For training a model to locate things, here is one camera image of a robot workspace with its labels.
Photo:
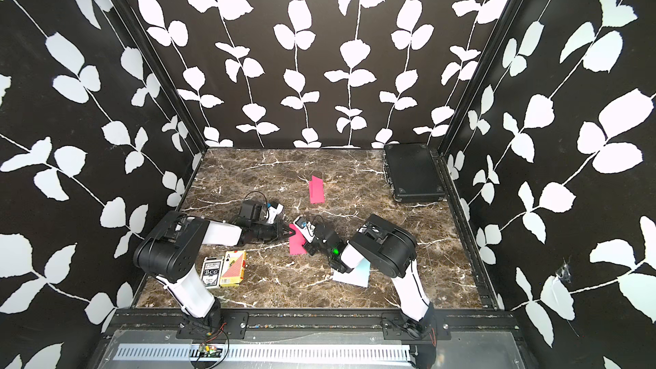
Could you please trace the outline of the pink square paper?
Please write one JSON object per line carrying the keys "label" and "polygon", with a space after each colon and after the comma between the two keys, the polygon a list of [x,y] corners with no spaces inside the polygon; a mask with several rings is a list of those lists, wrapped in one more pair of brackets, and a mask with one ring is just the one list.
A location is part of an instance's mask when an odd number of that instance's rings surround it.
{"label": "pink square paper", "polygon": [[316,176],[311,177],[309,181],[309,201],[311,204],[319,204],[326,201],[323,179]]}
{"label": "pink square paper", "polygon": [[304,244],[306,244],[306,239],[304,235],[300,232],[298,227],[294,223],[289,224],[290,229],[292,230],[293,234],[289,237],[289,253],[291,256],[300,256],[304,255],[307,253],[306,249],[304,248]]}

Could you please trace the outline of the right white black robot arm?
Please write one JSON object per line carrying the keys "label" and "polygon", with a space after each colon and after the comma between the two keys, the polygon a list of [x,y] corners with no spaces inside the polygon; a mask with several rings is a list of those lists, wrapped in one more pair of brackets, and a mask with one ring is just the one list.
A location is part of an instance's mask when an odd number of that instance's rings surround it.
{"label": "right white black robot arm", "polygon": [[343,276],[352,275],[365,261],[390,278],[400,301],[398,326],[415,339],[435,332],[434,307],[420,281],[417,240],[407,230],[378,215],[369,215],[348,240],[323,223],[302,216],[293,221],[305,238],[305,251],[326,256],[328,265]]}

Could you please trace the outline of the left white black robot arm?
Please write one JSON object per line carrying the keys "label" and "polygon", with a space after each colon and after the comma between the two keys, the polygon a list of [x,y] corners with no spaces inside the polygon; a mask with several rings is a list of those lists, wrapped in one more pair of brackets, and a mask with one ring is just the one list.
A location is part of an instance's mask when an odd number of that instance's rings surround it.
{"label": "left white black robot arm", "polygon": [[133,262],[154,277],[190,318],[209,325],[220,319],[220,301],[196,271],[196,258],[204,245],[241,247],[251,243],[285,240],[294,230],[285,224],[280,203],[246,200],[231,222],[168,212],[133,254]]}

